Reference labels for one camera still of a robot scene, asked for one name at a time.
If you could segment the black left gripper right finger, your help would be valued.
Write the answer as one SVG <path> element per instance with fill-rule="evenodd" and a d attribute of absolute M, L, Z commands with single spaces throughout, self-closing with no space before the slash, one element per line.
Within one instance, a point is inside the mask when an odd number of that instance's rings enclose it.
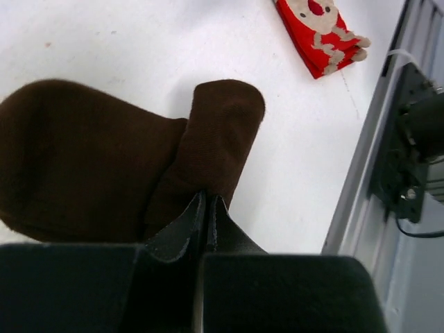
<path fill-rule="evenodd" d="M 202 262 L 204 332 L 386 332 L 373 281 L 354 257 L 272 255 L 212 200 Z"/>

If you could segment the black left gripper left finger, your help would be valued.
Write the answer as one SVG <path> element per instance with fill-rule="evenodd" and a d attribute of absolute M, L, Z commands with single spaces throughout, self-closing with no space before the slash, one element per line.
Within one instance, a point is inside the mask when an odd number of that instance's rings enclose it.
<path fill-rule="evenodd" d="M 1 247 L 2 332 L 190 332 L 205 195 L 145 244 Z"/>

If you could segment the dark brown striped sock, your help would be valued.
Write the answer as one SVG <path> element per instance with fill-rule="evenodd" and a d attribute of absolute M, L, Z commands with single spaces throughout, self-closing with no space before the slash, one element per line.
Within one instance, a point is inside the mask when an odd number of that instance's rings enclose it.
<path fill-rule="evenodd" d="M 135 243 L 200 191 L 230 203 L 265 115 L 256 87 L 197 85 L 187 118 L 65 80 L 1 103 L 1 220 L 38 241 Z"/>

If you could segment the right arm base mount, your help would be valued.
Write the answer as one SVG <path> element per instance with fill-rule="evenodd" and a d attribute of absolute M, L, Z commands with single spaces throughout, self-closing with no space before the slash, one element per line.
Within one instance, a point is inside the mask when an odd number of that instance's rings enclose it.
<path fill-rule="evenodd" d="M 443 94 L 413 63 L 401 68 L 370 181 L 395 220 L 419 223 L 428 173 L 443 156 Z"/>

